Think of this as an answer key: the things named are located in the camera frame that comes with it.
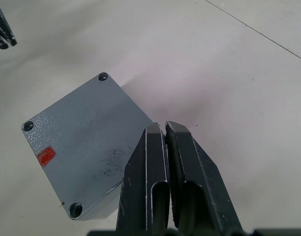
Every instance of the gray metal box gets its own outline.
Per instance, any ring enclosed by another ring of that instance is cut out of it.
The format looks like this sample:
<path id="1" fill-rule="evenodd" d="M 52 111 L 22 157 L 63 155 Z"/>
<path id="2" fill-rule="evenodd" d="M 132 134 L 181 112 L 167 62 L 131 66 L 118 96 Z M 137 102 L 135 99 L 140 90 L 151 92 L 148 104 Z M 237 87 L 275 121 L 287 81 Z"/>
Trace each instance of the gray metal box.
<path id="1" fill-rule="evenodd" d="M 22 126 L 71 219 L 118 207 L 125 165 L 151 119 L 101 73 Z"/>

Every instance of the black metal part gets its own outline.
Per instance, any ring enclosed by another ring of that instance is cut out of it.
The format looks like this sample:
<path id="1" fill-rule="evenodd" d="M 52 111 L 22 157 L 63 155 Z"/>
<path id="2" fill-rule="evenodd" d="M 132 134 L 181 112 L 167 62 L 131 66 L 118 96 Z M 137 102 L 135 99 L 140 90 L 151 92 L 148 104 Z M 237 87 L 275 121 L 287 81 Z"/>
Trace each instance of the black metal part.
<path id="1" fill-rule="evenodd" d="M 9 46 L 15 46 L 16 44 L 13 32 L 0 9 L 0 49 L 7 49 Z"/>
<path id="2" fill-rule="evenodd" d="M 116 230 L 164 231 L 169 213 L 169 172 L 159 124 L 145 128 L 125 167 Z"/>
<path id="3" fill-rule="evenodd" d="M 167 230 L 171 190 L 173 220 Z M 180 124 L 147 127 L 122 183 L 116 231 L 88 236 L 248 236 L 215 163 Z M 301 236 L 301 230 L 255 230 L 252 236 Z"/>

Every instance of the red sticker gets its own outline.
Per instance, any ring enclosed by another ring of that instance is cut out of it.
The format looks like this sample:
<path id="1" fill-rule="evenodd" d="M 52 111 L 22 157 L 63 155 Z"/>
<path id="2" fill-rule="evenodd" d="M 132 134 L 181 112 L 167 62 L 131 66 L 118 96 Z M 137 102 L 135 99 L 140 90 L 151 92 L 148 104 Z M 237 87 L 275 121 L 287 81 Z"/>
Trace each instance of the red sticker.
<path id="1" fill-rule="evenodd" d="M 37 155 L 37 159 L 42 167 L 45 167 L 56 155 L 52 147 L 47 147 Z"/>

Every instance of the white floor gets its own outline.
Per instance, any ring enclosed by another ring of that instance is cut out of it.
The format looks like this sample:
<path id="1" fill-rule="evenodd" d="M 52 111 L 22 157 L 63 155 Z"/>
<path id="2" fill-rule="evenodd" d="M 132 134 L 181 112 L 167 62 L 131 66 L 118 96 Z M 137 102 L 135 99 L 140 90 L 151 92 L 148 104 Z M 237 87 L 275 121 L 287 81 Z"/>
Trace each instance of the white floor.
<path id="1" fill-rule="evenodd" d="M 0 0 L 0 235 L 85 235 L 21 124 L 107 71 L 154 121 L 186 125 L 242 226 L 301 227 L 301 0 Z"/>

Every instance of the screw hole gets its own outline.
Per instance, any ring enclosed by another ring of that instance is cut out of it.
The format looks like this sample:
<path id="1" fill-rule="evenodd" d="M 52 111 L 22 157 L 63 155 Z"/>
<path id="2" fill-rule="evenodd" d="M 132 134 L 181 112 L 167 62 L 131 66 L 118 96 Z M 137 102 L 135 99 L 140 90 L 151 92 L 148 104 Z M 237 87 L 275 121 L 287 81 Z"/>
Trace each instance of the screw hole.
<path id="1" fill-rule="evenodd" d="M 70 217 L 76 219 L 82 213 L 82 205 L 80 203 L 73 203 L 70 205 Z"/>
<path id="2" fill-rule="evenodd" d="M 33 128 L 33 122 L 32 121 L 27 121 L 23 124 L 23 131 L 28 132 Z"/>
<path id="3" fill-rule="evenodd" d="M 106 73 L 106 72 L 102 72 L 98 75 L 98 79 L 100 81 L 104 81 L 104 80 L 107 80 L 107 78 L 109 77 L 109 75 Z"/>

